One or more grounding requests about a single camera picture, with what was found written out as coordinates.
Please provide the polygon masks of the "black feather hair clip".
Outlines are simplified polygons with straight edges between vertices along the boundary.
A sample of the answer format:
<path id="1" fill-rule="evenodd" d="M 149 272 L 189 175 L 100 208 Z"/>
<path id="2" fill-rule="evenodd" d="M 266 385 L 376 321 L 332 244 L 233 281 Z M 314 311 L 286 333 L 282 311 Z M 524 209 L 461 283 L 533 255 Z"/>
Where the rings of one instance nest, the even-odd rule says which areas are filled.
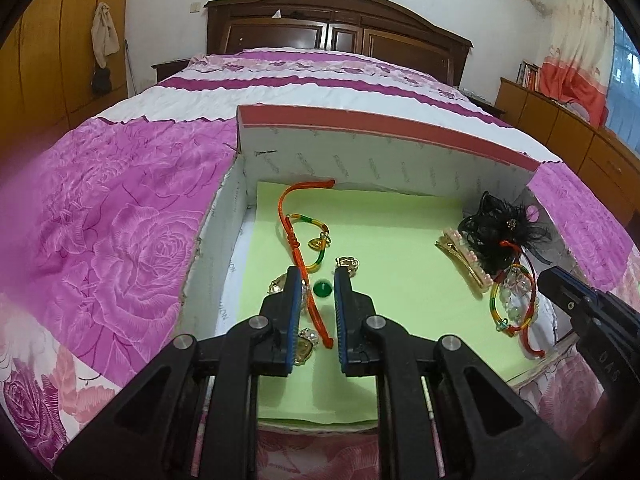
<path id="1" fill-rule="evenodd" d="M 527 218 L 524 206 L 500 200 L 487 191 L 476 213 L 460 221 L 458 232 L 492 278 L 519 262 L 523 249 L 538 254 L 539 246 L 551 240 L 547 228 Z"/>

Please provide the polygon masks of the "pink pig hair clip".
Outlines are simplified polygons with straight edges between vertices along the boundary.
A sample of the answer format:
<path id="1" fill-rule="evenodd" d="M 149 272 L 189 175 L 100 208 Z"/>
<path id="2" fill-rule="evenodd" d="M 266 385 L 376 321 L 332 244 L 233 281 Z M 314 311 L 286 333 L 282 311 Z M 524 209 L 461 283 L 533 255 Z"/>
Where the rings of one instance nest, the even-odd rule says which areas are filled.
<path id="1" fill-rule="evenodd" d="M 462 267 L 465 275 L 479 292 L 484 294 L 491 289 L 494 281 L 484 270 L 477 254 L 472 251 L 459 231 L 444 229 L 436 240 L 435 246 Z"/>

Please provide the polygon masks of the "green bead earring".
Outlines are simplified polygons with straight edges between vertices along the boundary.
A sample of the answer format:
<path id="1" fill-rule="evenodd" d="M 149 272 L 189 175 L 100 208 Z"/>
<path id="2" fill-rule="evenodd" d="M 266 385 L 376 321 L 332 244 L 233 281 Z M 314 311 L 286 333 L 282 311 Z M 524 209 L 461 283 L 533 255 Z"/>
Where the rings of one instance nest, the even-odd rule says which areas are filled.
<path id="1" fill-rule="evenodd" d="M 324 299 L 332 295 L 333 286 L 328 280 L 318 280 L 312 286 L 314 296 Z"/>

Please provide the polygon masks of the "green foam sheet in box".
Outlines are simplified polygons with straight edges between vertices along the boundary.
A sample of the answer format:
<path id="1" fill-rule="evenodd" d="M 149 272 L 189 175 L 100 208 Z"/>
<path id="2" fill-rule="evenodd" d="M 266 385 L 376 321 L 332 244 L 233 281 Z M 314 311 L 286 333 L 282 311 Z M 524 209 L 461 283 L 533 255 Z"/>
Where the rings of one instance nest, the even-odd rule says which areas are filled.
<path id="1" fill-rule="evenodd" d="M 241 318 L 258 312 L 272 280 L 291 265 L 278 203 L 326 223 L 332 243 L 312 279 L 329 280 L 335 259 L 355 257 L 357 292 L 370 296 L 376 312 L 416 336 L 436 340 L 455 334 L 501 378 L 511 380 L 535 363 L 520 342 L 500 334 L 488 301 L 474 295 L 454 262 L 435 246 L 442 230 L 462 218 L 452 198 L 397 193 L 300 190 L 289 196 L 282 184 L 257 187 L 257 214 L 243 274 Z M 337 351 L 318 346 L 287 378 L 262 378 L 258 388 L 262 419 L 313 424 L 358 424 L 376 417 L 375 381 L 347 378 Z"/>

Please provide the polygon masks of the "wooden sideboard cabinet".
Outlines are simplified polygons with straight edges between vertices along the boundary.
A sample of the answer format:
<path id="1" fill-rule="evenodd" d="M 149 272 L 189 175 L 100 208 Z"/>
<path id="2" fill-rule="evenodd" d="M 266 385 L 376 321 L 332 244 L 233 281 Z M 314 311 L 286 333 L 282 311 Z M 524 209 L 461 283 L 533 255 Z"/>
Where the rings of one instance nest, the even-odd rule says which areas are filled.
<path id="1" fill-rule="evenodd" d="M 605 128 L 596 129 L 538 92 L 500 79 L 495 106 L 502 119 L 558 155 L 614 217 L 639 219 L 639 156 Z"/>

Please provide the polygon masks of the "pink cardboard box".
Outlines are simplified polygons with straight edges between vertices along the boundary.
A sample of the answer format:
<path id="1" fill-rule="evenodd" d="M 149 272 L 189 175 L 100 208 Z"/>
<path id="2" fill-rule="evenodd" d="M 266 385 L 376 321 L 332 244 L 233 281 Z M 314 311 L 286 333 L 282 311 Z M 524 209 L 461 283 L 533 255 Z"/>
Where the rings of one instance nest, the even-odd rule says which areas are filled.
<path id="1" fill-rule="evenodd" d="M 410 333 L 456 334 L 506 380 L 535 367 L 436 242 L 484 192 L 527 200 L 529 180 L 552 161 L 541 144 L 511 128 L 486 136 L 477 126 L 286 105 L 242 105 L 230 131 L 231 165 L 206 214 L 178 332 L 205 339 L 258 312 L 291 265 L 280 215 L 295 212 L 302 244 L 319 222 L 330 230 L 313 281 L 332 278 L 337 258 L 355 258 L 354 289 Z"/>

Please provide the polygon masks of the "window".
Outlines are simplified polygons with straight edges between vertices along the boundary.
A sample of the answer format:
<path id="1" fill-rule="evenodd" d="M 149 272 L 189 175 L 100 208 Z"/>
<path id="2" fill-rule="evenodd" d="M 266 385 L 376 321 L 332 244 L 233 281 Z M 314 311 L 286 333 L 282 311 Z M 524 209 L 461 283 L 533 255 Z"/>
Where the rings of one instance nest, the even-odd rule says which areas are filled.
<path id="1" fill-rule="evenodd" d="M 639 52 L 616 18 L 606 126 L 636 153 L 640 146 L 639 77 Z"/>

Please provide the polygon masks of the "pink floral bedspread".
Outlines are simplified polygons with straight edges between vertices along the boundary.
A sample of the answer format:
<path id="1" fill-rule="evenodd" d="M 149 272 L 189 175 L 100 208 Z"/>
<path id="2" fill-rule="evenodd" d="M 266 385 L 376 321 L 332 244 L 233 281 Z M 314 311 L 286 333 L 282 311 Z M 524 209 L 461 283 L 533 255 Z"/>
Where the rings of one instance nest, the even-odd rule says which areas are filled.
<path id="1" fill-rule="evenodd" d="M 294 48 L 194 58 L 65 133 L 1 188 L 1 405 L 43 467 L 182 333 L 184 288 L 231 165 L 226 143 L 242 105 L 526 134 L 418 70 Z M 636 306 L 638 247 L 551 155 L 519 202 L 551 233 L 527 265 L 541 271 L 559 263 Z M 576 439 L 602 388 L 573 347 L 567 317 L 547 297 L 530 340 L 546 356 L 508 382 L 560 434 Z"/>

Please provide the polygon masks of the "floral red curtain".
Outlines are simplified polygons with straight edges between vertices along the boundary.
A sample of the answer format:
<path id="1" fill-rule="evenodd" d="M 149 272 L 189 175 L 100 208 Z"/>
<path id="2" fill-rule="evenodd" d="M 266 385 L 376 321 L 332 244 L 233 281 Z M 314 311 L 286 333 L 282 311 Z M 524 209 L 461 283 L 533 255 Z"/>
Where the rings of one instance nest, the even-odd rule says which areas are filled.
<path id="1" fill-rule="evenodd" d="M 577 104 L 586 121 L 600 127 L 608 112 L 614 13 L 604 0 L 555 0 L 551 18 L 539 91 L 562 104 Z"/>

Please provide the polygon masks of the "black hanging bag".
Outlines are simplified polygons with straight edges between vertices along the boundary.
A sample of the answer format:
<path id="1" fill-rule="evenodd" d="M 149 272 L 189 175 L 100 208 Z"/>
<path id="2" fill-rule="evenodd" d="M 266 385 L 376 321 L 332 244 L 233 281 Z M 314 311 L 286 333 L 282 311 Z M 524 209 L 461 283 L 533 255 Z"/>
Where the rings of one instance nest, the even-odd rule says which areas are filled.
<path id="1" fill-rule="evenodd" d="M 97 65 L 91 79 L 92 93 L 96 96 L 106 96 L 112 92 L 112 89 L 111 70 L 108 67 Z"/>

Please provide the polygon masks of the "dark bedside table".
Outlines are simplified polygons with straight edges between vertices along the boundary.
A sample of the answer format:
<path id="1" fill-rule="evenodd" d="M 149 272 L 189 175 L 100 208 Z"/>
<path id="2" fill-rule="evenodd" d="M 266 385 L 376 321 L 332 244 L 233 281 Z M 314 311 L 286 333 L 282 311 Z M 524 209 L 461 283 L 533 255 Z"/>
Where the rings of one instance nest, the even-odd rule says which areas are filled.
<path id="1" fill-rule="evenodd" d="M 176 73 L 179 73 L 180 70 L 184 70 L 188 67 L 189 63 L 190 60 L 188 58 L 182 58 L 181 60 L 154 64 L 152 69 L 155 70 L 156 81 L 162 82 L 163 80 L 174 76 Z"/>

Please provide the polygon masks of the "dark wooden headboard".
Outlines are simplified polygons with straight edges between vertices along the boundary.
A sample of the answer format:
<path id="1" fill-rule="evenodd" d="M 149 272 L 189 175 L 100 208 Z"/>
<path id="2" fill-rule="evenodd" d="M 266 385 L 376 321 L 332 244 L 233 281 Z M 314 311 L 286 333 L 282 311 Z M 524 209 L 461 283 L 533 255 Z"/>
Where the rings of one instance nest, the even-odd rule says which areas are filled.
<path id="1" fill-rule="evenodd" d="M 390 0 L 212 0 L 209 54 L 253 48 L 355 53 L 457 86 L 472 42 Z"/>

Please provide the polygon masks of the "wooden wardrobe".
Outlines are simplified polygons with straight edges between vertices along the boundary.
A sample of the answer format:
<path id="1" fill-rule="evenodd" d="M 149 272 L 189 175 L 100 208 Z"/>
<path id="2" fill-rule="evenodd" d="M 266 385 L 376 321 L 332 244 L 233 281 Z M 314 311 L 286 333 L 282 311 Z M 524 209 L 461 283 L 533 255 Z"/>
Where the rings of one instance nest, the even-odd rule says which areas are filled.
<path id="1" fill-rule="evenodd" d="M 125 39 L 126 0 L 32 0 L 1 33 L 1 159 L 42 150 L 127 96 L 125 50 L 107 58 L 112 91 L 93 91 L 90 29 L 100 3 Z"/>

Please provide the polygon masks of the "hanging beige cloth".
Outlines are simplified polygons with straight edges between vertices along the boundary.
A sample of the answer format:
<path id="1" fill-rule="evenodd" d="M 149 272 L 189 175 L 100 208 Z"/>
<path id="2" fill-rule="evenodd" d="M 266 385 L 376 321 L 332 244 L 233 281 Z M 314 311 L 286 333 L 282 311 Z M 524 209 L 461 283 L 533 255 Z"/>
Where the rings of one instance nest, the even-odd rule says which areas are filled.
<path id="1" fill-rule="evenodd" d="M 91 25 L 91 42 L 96 65 L 107 66 L 107 58 L 119 51 L 119 38 L 112 18 L 111 8 L 99 2 Z"/>

